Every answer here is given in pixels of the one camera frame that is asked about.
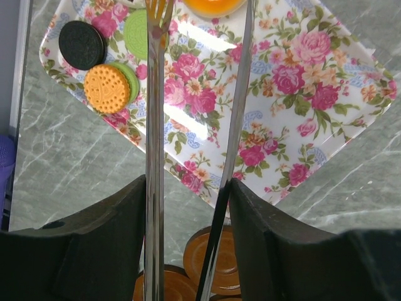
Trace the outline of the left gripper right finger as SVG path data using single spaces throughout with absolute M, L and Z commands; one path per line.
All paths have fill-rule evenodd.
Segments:
M 329 233 L 237 179 L 230 214 L 243 300 L 400 299 L 400 230 Z

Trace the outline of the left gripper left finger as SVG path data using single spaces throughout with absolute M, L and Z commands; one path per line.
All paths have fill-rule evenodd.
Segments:
M 145 176 L 41 228 L 1 233 L 2 300 L 131 300 L 145 225 Z

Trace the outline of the metal fork tongs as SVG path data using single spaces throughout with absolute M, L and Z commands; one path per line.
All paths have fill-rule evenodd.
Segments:
M 146 1 L 148 56 L 144 300 L 164 299 L 164 55 L 173 4 L 173 1 Z M 244 39 L 234 91 L 226 161 L 196 300 L 209 300 L 211 295 L 246 106 L 256 6 L 256 1 L 247 2 Z

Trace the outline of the orange toy tart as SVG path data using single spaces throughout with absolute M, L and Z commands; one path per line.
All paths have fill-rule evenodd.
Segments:
M 183 3 L 198 16 L 220 18 L 237 11 L 245 0 L 183 0 Z

